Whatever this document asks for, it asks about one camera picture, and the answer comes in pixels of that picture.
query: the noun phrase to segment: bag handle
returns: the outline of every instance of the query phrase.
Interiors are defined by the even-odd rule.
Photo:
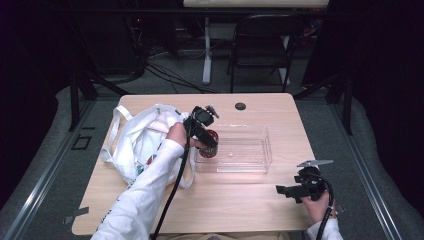
[[[119,105],[115,109],[113,109],[113,127],[110,130],[109,141],[108,144],[100,150],[100,158],[104,162],[112,162],[112,155],[110,154],[110,148],[112,147],[113,142],[118,135],[119,123],[121,121],[121,115],[125,117],[127,122],[133,118],[131,113],[124,106]]]

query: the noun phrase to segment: clear plastic container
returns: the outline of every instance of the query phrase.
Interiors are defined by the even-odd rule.
[[[272,162],[266,126],[216,125],[218,152],[212,158],[196,154],[196,172],[267,173]]]

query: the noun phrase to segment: black wire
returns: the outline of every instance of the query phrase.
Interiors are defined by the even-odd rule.
[[[328,218],[330,217],[331,211],[333,210],[334,192],[333,192],[333,187],[331,186],[330,182],[327,179],[325,179],[324,177],[322,177],[320,175],[313,174],[313,173],[308,173],[308,175],[322,179],[325,182],[325,184],[327,185],[327,190],[328,190],[328,193],[330,194],[330,197],[328,198],[328,208],[325,211],[324,217],[321,221],[321,224],[320,224],[319,230],[318,230],[318,234],[317,234],[317,240],[321,240],[322,234],[324,233],[325,225],[327,224]]]
[[[163,220],[165,219],[166,212],[168,211],[168,208],[171,205],[172,199],[174,199],[175,193],[178,190],[178,185],[179,185],[181,178],[183,176],[184,168],[185,168],[185,165],[186,165],[186,162],[187,162],[188,153],[190,151],[190,133],[191,133],[191,124],[189,124],[189,128],[187,130],[187,142],[186,142],[186,145],[184,147],[184,154],[183,154],[183,157],[182,157],[181,166],[180,166],[180,170],[179,170],[178,175],[177,175],[177,179],[175,180],[174,187],[172,188],[171,194],[169,195],[168,200],[166,201],[165,207],[164,207],[162,214],[160,216],[160,220],[158,222],[158,225],[156,226],[155,233],[152,236],[152,240],[156,240],[156,238],[159,235],[159,231],[160,231],[160,228],[162,227]]]
[[[181,82],[173,81],[173,80],[171,80],[171,79],[166,79],[165,77],[163,77],[163,76],[159,75],[158,73],[154,72],[154,71],[153,71],[152,69],[150,69],[149,67],[150,67],[150,68],[152,68],[153,70],[155,70],[155,71],[159,72],[160,74],[163,74],[163,75],[165,75],[165,76],[167,76],[167,77],[169,77],[169,78],[172,78],[172,79],[176,79],[176,80],[178,80],[178,81],[181,81],[182,83],[181,83]],[[167,70],[167,71],[169,71],[169,72],[173,73],[175,76],[168,74],[168,73],[167,73],[165,70],[163,70],[163,69],[165,69],[165,70]],[[198,87],[198,86],[196,86],[195,84],[190,83],[190,82],[188,82],[187,80],[184,80],[184,79],[183,79],[182,77],[180,77],[178,74],[174,73],[173,71],[171,71],[171,70],[169,70],[169,69],[167,69],[167,68],[165,68],[165,67],[163,67],[163,66],[159,66],[159,65],[155,65],[155,64],[147,63],[146,70],[147,70],[147,71],[149,71],[150,73],[152,73],[153,75],[155,75],[155,76],[157,76],[157,77],[159,77],[159,78],[161,78],[161,79],[165,80],[165,81],[172,82],[173,84],[178,84],[178,85],[181,85],[181,86],[184,86],[184,87],[189,87],[189,88],[192,88],[192,89],[196,89],[196,90],[198,90],[198,91],[199,91],[199,92],[201,92],[201,93],[219,93],[219,91],[216,91],[216,90],[213,90],[213,89]]]

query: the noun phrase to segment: white plastic bag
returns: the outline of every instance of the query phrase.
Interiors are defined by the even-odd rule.
[[[118,135],[121,114],[127,120],[122,127],[115,151],[111,155],[111,147]],[[121,173],[124,180],[131,185],[139,174],[146,170],[160,144],[165,139],[169,128],[176,122],[183,122],[189,113],[180,113],[169,105],[155,104],[153,107],[140,112],[136,116],[122,105],[113,110],[113,127],[109,135],[107,146],[100,151],[100,157],[105,162],[112,162]],[[189,162],[191,166],[190,180],[181,179],[179,186],[189,188],[194,178],[195,148],[190,150]],[[174,165],[168,184],[175,182],[182,159]]]

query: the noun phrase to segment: wire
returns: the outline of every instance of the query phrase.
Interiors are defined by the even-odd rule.
[[[210,89],[210,88],[198,87],[195,84],[188,82],[187,80],[185,80],[184,78],[182,78],[181,76],[179,76],[178,74],[176,74],[175,72],[173,72],[172,70],[170,70],[166,67],[163,67],[163,66],[160,66],[160,65],[157,65],[157,64],[151,64],[151,63],[146,63],[146,64],[147,64],[147,66],[146,66],[145,69],[147,71],[151,72],[153,75],[155,75],[155,76],[157,76],[157,77],[159,77],[159,78],[161,78],[161,79],[163,79],[167,82],[171,82],[173,84],[178,84],[178,85],[181,85],[181,86],[184,86],[184,87],[189,87],[189,88],[198,90],[201,93],[219,93],[219,91],[216,91],[216,90],[213,90],[213,89]]]
[[[183,173],[184,173],[184,168],[185,168],[185,165],[186,165],[186,162],[187,162],[188,153],[190,152],[191,124],[188,124],[188,125],[189,125],[189,127],[187,129],[187,142],[186,142],[186,145],[184,147],[184,154],[183,154],[183,157],[182,157],[180,170],[178,171],[178,175],[177,175],[177,179],[175,180],[174,187],[172,188],[171,194],[169,195],[169,198],[166,201],[166,204],[165,204],[165,207],[164,207],[162,214],[160,216],[158,225],[156,226],[155,233],[152,236],[152,240],[156,240],[156,238],[159,235],[159,231],[160,231],[160,228],[162,227],[163,220],[165,219],[166,212],[168,211],[168,208],[171,205],[172,199],[174,199],[175,193],[177,192],[177,189],[178,189],[178,185],[179,185],[181,178],[183,176]]]
[[[317,234],[317,240],[321,240],[322,238],[322,234],[324,233],[324,228],[325,225],[327,224],[328,218],[330,217],[331,211],[333,210],[333,204],[334,204],[334,192],[333,192],[333,187],[331,186],[330,182],[325,179],[324,177],[320,176],[320,175],[316,175],[313,173],[307,173],[310,176],[314,176],[317,178],[320,178],[324,181],[324,183],[327,185],[327,190],[328,193],[330,194],[329,198],[328,198],[328,208],[325,211],[324,217],[321,221],[321,224],[319,226],[319,230],[318,230],[318,234]]]

